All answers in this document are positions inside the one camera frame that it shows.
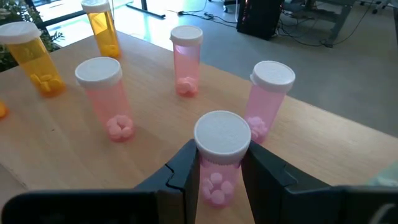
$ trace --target green leaves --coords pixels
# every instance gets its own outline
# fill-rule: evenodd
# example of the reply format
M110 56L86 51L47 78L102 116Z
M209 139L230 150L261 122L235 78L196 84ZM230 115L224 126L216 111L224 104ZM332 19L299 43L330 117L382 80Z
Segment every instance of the green leaves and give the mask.
M10 22L29 21L35 24L43 22L40 12L33 7L29 7L24 0L0 0L0 26ZM53 42L57 39L62 39L64 36L60 32L55 32L50 35L48 32L43 32L40 38L49 52L57 50ZM0 44L0 72L17 66L8 49Z

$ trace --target white cap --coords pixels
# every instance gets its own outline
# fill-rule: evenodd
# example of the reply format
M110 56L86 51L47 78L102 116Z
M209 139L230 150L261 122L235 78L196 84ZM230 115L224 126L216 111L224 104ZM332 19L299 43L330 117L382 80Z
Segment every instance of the white cap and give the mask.
M203 42L203 31L195 26L174 27L170 34L170 40L178 46L196 46Z
M122 79L122 69L120 63L113 58L96 57L79 64L75 76L83 88L107 88Z
M108 0L82 0L81 7L86 13L100 13L111 10Z
M261 88L277 93L287 93L293 86L295 73L288 66L273 61L262 61L254 66L251 81Z
M220 165L239 162L251 139L247 122L229 111L212 111L203 115L195 124L193 135L200 155Z
M33 22L10 22L0 26L0 43L23 44L42 35Z

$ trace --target pink translucent bottle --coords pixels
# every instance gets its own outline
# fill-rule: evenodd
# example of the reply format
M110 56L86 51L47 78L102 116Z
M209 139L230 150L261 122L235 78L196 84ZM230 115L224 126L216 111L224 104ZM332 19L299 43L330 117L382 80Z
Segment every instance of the pink translucent bottle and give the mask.
M193 97L199 86L203 32L194 26L178 26L172 29L170 39L174 46L175 91Z
M244 119L250 126L252 140L261 144L293 85L295 73L282 63L263 61L254 66L250 79L253 85Z
M200 192L205 202L225 207L233 198L235 184L250 144L250 127L229 111L203 115L194 129L200 153Z
M109 138L115 142L131 139L134 124L120 63L109 57L92 58L77 66L75 75Z

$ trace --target computer tower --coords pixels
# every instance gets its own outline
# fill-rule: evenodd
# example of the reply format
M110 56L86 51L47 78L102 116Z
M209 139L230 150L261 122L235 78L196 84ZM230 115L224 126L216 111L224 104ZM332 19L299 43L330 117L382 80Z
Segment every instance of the computer tower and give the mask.
M278 26L283 0L241 0L236 29L269 40Z

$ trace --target pill bottle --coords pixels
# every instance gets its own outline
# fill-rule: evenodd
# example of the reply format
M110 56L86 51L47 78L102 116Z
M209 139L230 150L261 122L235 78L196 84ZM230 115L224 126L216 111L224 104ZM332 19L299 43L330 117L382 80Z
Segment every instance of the pill bottle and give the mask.
M200 153L201 196L214 207L225 207L250 144L250 127L237 114L212 111L197 121L193 132Z
M118 58L120 48L108 0L82 0L101 55Z
M172 29L170 39L174 50L175 91L193 97L199 87L203 32L195 26L178 26Z
M52 97L63 92L65 84L40 39L41 34L32 22L0 26L0 42L6 45L42 96Z
M0 101L0 119L5 118L7 114L8 114L7 106L2 101Z
M134 135L131 107L124 92L120 63L109 57L84 61L75 70L99 121L112 141L123 142Z
M259 62L250 75L252 87L244 119L251 129L252 140L266 139L286 93L293 86L295 73L288 66L273 61Z

